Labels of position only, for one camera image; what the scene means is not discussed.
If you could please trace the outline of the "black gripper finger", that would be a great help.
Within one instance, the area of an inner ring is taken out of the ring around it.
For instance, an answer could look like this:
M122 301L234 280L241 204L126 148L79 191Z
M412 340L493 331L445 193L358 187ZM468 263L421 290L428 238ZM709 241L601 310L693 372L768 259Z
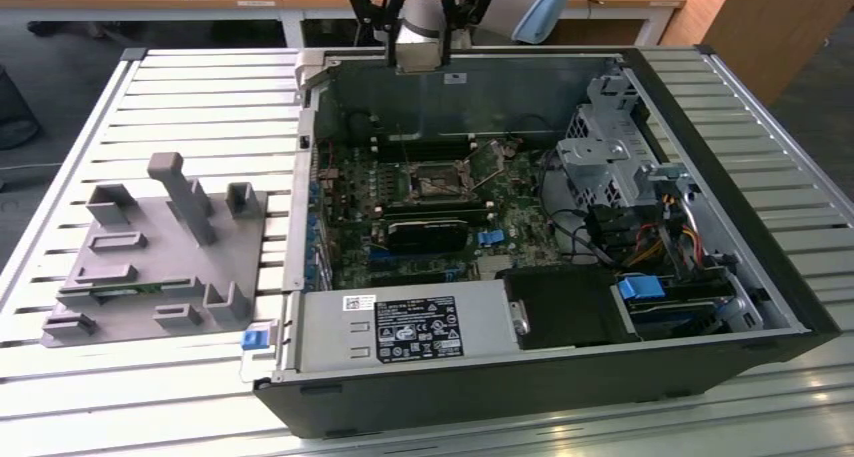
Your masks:
M373 0L349 0L357 20L369 24L375 31L386 33L385 53L386 62L397 65L397 40L401 30L401 11L406 0L383 0L381 5Z
M440 0L444 24L441 27L441 64L448 65L452 57L452 41L456 30L470 24L480 24L493 0Z

